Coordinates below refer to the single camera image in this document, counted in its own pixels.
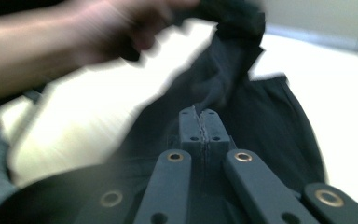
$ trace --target hand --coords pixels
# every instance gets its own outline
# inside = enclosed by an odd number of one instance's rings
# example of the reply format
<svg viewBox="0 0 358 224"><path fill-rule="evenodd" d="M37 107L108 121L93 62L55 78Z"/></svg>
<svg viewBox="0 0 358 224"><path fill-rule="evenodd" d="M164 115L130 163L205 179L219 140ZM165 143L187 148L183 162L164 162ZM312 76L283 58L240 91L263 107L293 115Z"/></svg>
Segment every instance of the hand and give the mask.
<svg viewBox="0 0 358 224"><path fill-rule="evenodd" d="M128 47L149 49L176 9L199 0L72 0L64 7L74 25L79 65L112 60Z"/></svg>

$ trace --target black fabric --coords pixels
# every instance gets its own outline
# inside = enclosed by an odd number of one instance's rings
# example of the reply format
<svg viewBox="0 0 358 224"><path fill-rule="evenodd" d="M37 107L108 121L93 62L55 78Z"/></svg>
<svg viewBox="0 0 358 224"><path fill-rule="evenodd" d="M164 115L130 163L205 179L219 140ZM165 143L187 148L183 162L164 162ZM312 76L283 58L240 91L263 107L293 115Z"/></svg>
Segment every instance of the black fabric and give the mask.
<svg viewBox="0 0 358 224"><path fill-rule="evenodd" d="M198 112L215 110L237 147L258 154L290 189L324 182L319 148L286 78L247 77L262 52L264 22L259 22L264 14L246 4L238 6L243 6L235 10L240 16L218 16L230 19L221 20L211 46L143 110L107 164L56 175L17 192L0 206L0 223L131 223L157 156L168 149L167 138L177 134L179 111L192 105ZM250 23L255 29L249 29ZM213 212L198 216L200 211L191 211L191 220L197 220L192 223L249 223L231 186L222 182L215 183L223 189L218 194L194 195L213 198L208 201ZM120 210L125 216L111 217L114 212L98 204L110 188L128 191L132 206Z"/></svg>

